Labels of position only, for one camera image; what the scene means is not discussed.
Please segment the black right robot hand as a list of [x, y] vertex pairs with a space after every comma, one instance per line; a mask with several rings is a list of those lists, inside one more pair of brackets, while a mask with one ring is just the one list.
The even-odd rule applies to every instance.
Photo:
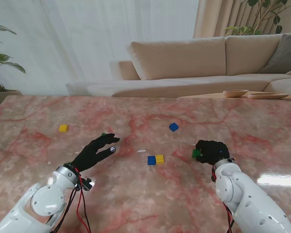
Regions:
[[199, 140], [195, 149], [200, 152], [195, 159], [203, 164], [213, 166], [222, 159], [230, 158], [228, 148], [223, 142]]

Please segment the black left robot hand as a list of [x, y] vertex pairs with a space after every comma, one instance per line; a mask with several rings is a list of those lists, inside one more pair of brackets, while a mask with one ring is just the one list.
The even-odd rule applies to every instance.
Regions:
[[83, 150], [78, 154], [78, 156], [69, 163], [69, 166], [78, 172], [85, 171], [90, 169], [98, 162], [106, 159], [110, 155], [114, 154], [116, 151], [115, 147], [110, 147], [101, 152], [98, 152], [99, 149], [102, 149], [106, 145], [119, 142], [120, 139], [115, 137], [115, 134], [108, 133], [104, 134], [94, 140], [92, 140]]

